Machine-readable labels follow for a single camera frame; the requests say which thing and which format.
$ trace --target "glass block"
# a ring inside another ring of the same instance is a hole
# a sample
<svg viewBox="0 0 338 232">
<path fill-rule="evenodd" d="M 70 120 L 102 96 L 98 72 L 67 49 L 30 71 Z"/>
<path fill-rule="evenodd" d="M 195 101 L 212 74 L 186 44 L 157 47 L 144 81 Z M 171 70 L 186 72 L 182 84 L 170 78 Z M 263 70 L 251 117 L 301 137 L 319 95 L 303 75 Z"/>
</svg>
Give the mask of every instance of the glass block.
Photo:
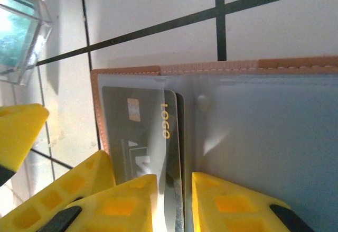
<svg viewBox="0 0 338 232">
<path fill-rule="evenodd" d="M 44 0 L 0 0 L 0 81 L 28 83 L 51 29 Z"/>
</svg>

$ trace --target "clear glass cube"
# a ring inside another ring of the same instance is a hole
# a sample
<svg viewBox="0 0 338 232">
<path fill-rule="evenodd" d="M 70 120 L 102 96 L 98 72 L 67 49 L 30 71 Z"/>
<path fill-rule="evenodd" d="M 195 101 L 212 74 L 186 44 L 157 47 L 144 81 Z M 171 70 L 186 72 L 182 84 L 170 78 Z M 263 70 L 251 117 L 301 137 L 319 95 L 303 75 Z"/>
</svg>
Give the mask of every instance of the clear glass cube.
<svg viewBox="0 0 338 232">
<path fill-rule="evenodd" d="M 28 83 L 51 29 L 44 0 L 0 0 L 0 81 Z"/>
</svg>

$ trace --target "card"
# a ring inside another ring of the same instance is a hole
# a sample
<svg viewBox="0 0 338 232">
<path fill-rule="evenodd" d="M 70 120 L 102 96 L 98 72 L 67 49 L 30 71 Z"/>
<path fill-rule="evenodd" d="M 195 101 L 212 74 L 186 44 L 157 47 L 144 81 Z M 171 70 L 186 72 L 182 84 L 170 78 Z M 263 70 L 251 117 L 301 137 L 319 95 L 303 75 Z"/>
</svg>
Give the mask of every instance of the card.
<svg viewBox="0 0 338 232">
<path fill-rule="evenodd" d="M 103 87 L 102 101 L 116 183 L 156 174 L 158 220 L 167 231 L 180 231 L 183 203 L 176 94 Z"/>
</svg>

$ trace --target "card chip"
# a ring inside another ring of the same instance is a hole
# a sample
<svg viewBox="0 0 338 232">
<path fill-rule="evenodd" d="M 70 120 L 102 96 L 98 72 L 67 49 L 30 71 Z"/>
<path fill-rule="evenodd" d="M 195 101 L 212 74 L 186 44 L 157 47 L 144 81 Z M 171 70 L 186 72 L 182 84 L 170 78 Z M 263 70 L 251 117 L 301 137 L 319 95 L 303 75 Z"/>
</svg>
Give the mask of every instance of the card chip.
<svg viewBox="0 0 338 232">
<path fill-rule="evenodd" d="M 127 101 L 128 101 L 129 119 L 132 121 L 141 122 L 138 99 L 127 98 Z"/>
</svg>

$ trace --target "card holder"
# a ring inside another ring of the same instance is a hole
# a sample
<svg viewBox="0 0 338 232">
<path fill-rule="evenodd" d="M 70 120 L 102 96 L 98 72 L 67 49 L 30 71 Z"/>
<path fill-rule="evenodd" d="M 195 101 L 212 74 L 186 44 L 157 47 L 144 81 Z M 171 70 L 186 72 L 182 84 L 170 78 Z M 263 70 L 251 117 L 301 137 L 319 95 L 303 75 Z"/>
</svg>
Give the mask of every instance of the card holder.
<svg viewBox="0 0 338 232">
<path fill-rule="evenodd" d="M 96 69 L 91 80 L 106 152 L 102 76 L 134 75 L 121 83 L 137 79 L 183 96 L 186 231 L 193 171 L 283 199 L 315 231 L 336 231 L 337 73 L 332 56 Z"/>
</svg>

